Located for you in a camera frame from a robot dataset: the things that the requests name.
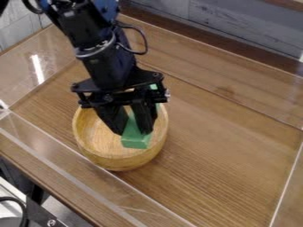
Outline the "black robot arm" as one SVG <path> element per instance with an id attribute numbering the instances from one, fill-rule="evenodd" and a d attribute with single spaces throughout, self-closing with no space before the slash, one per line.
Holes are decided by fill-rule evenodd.
<path id="1" fill-rule="evenodd" d="M 135 26 L 118 20 L 119 0 L 22 0 L 27 9 L 47 15 L 67 36 L 90 78 L 71 85 L 79 104 L 95 110 L 111 131 L 121 135 L 134 112 L 143 135 L 153 133 L 157 105 L 169 100 L 164 74 L 142 69 L 125 31 Z"/>

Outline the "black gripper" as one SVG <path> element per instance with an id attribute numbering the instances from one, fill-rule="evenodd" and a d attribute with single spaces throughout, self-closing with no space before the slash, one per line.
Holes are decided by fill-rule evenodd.
<path id="1" fill-rule="evenodd" d="M 101 34 L 71 33 L 70 41 L 77 58 L 90 73 L 90 78 L 71 87 L 79 95 L 79 104 L 85 108 L 105 105 L 95 108 L 98 116 L 111 131 L 122 135 L 130 119 L 122 105 L 142 98 L 145 101 L 133 104 L 131 110 L 141 133 L 151 134 L 158 118 L 155 103 L 169 101 L 164 75 L 139 68 L 137 52 L 122 30 Z"/>

